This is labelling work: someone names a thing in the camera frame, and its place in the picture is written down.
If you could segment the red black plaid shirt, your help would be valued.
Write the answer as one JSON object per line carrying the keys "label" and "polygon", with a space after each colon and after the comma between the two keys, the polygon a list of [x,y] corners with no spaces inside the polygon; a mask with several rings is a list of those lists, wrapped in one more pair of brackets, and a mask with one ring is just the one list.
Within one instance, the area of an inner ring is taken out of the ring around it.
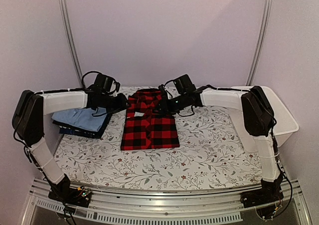
{"label": "red black plaid shirt", "polygon": [[158,111],[162,99],[156,88],[140,89],[128,97],[122,151],[180,147],[174,116]]}

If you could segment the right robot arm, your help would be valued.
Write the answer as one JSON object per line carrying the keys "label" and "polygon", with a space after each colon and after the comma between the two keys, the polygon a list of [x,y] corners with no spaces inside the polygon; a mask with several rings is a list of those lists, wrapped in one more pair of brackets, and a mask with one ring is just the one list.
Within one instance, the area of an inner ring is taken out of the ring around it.
{"label": "right robot arm", "polygon": [[278,165],[279,150],[274,135],[277,124],[275,113],[260,86],[250,89],[217,88],[205,85],[197,88],[189,75],[185,74],[171,80],[177,89],[178,96],[173,97],[161,84],[162,101],[158,109],[161,113],[180,113],[186,107],[217,106],[234,109],[239,112],[239,122],[233,123],[236,130],[244,129],[253,139],[259,153],[262,167],[262,188],[258,191],[258,199],[268,203],[280,191],[283,173]]}

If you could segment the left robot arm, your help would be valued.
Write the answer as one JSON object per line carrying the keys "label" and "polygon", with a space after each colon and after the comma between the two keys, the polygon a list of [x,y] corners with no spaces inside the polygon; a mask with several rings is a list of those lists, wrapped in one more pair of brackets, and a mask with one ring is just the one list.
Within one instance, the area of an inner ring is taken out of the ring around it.
{"label": "left robot arm", "polygon": [[23,145],[28,160],[44,175],[63,202],[74,198],[70,180],[50,151],[45,138],[45,117],[68,109],[105,108],[113,114],[125,110],[129,103],[119,92],[120,83],[114,78],[96,73],[88,87],[33,92],[24,90],[12,117],[13,138]]}

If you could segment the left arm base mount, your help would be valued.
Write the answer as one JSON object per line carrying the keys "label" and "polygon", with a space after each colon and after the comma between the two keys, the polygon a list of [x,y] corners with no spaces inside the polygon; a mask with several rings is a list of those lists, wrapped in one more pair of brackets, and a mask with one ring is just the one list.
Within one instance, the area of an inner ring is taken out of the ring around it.
{"label": "left arm base mount", "polygon": [[69,185],[53,185],[48,198],[67,205],[89,207],[92,190],[84,186],[71,188]]}

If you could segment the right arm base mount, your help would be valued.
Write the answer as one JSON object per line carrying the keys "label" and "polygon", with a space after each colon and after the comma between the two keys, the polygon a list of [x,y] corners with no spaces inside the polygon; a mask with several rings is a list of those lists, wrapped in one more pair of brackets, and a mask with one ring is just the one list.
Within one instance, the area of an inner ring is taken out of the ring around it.
{"label": "right arm base mount", "polygon": [[265,187],[240,194],[240,202],[244,208],[264,205],[284,198],[281,187]]}

